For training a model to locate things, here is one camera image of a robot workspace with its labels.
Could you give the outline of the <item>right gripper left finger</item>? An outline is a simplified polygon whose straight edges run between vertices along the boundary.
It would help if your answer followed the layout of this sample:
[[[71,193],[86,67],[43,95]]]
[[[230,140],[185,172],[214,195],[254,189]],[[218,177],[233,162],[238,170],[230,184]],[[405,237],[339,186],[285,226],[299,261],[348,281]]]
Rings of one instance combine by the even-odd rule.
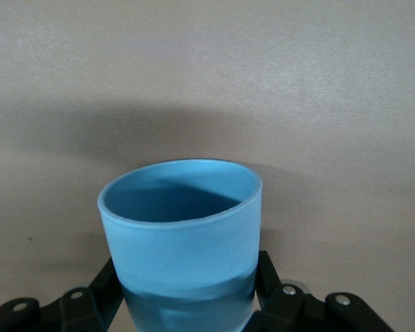
[[[111,259],[86,287],[41,306],[31,297],[0,306],[0,331],[108,331],[124,295]]]

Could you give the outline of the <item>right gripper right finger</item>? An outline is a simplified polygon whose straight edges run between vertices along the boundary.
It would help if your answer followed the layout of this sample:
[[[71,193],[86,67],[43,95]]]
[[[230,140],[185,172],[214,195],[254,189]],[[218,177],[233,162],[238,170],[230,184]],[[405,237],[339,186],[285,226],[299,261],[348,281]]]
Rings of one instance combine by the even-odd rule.
[[[255,290],[260,309],[244,331],[382,331],[393,329],[363,299],[336,292],[320,301],[292,282],[283,282],[268,252],[261,250]]]

